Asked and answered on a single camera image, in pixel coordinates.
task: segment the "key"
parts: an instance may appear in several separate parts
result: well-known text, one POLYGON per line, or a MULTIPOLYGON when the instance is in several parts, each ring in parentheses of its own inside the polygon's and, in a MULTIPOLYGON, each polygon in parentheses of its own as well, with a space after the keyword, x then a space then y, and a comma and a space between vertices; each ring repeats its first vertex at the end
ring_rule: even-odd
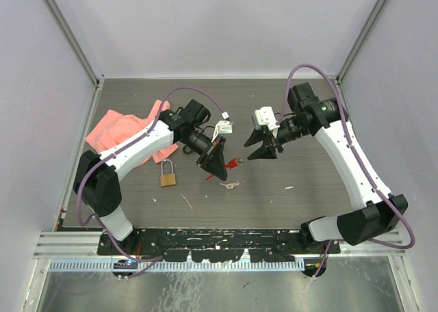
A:
POLYGON ((224 187, 226 187, 227 189, 234 189, 235 187, 240 185, 239 182, 236 182, 236 183, 220 183, 220 184, 223 185, 224 187))

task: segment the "white speck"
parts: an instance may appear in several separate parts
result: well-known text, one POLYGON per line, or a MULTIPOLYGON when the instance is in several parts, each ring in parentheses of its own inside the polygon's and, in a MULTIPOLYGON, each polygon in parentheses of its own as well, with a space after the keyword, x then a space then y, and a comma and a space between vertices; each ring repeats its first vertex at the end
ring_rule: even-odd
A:
POLYGON ((192 208, 191 204, 189 203, 189 201, 187 200, 187 198, 182 193, 180 193, 180 195, 181 195, 181 197, 184 198, 185 201, 187 201, 187 204, 189 204, 190 209, 193 211, 193 208, 192 208))

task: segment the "padlock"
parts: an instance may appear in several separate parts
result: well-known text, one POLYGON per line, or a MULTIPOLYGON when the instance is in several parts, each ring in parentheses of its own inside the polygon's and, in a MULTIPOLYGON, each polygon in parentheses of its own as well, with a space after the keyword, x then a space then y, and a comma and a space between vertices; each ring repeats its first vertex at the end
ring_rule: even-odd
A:
POLYGON ((171 187, 171 186, 177 184, 177 176, 173 172, 173 163, 172 163, 172 161, 170 159, 165 159, 165 160, 162 161, 162 175, 159 178, 159 182, 161 184, 161 187, 171 187), (171 169, 172 169, 172 173, 170 173, 170 174, 164 174, 163 173, 163 163, 165 161, 169 161, 170 162, 170 166, 171 166, 171 169))

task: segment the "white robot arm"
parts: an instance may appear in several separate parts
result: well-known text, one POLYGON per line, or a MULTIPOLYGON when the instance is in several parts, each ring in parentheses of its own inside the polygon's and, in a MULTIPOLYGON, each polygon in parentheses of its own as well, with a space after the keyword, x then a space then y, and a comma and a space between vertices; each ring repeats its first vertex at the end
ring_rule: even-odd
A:
POLYGON ((153 153, 175 142, 182 142, 200 155, 196 164, 203 170, 223 181, 227 179, 223 156, 225 139, 220 134, 230 133, 231 123, 228 114, 224 113, 222 116, 226 120, 218 123, 211 140, 198 128, 208 121, 210 116, 207 108, 191 100, 186 107, 179 108, 177 112, 162 112, 155 124, 150 124, 141 132, 100 155, 86 151, 79 160, 73 191, 95 212, 117 241, 125 241, 133 232, 133 226, 120 206, 120 181, 153 153), (98 163, 102 165, 83 184, 86 175, 98 163))
POLYGON ((279 124, 271 107, 262 107, 255 111, 255 130, 245 146, 258 142, 262 142, 262 146, 248 159, 274 159, 277 151, 283 152, 283 146, 287 142, 311 134, 321 143, 335 164, 354 210, 352 213, 321 217, 303 223, 303 244, 310 246, 316 242, 340 239, 357 245, 392 230, 398 218, 370 185, 350 147, 355 147, 380 193, 385 195, 400 213, 406 211, 407 201, 403 195, 394 196, 378 177, 359 146, 349 121, 346 126, 348 132, 353 135, 352 144, 348 144, 340 120, 340 112, 345 111, 339 111, 335 99, 319 101, 308 83, 294 86, 289 91, 288 103, 294 115, 279 124))

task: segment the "gray table surface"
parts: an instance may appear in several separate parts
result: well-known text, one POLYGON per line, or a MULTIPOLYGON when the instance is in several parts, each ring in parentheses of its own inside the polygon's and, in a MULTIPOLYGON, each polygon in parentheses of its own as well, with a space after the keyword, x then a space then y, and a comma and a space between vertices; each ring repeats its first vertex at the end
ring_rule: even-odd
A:
MULTIPOLYGON (((322 80, 309 82, 320 99, 332 97, 322 80)), ((285 80, 108 79, 91 128, 109 109, 146 118, 155 100, 177 86, 196 86, 211 92, 228 111, 235 128, 233 134, 226 135, 227 163, 239 156, 246 159, 258 147, 243 147, 253 130, 251 115, 267 105, 280 110, 285 80)), ((211 101, 187 90, 169 98, 171 109, 185 106, 190 99, 200 101, 211 111, 209 125, 220 120, 220 112, 211 101)), ((205 181, 208 174, 196 166, 197 155, 184 155, 181 148, 170 156, 177 174, 176 186, 160 187, 160 167, 152 160, 132 170, 122 181, 123 209, 134 226, 297 229, 319 216, 351 211, 346 189, 332 161, 310 136, 290 142, 276 160, 246 160, 230 170, 226 183, 241 183, 234 190, 227 190, 216 178, 205 181)), ((78 226, 75 199, 73 193, 64 226, 78 226)), ((90 210, 84 208, 83 216, 88 213, 90 210)))

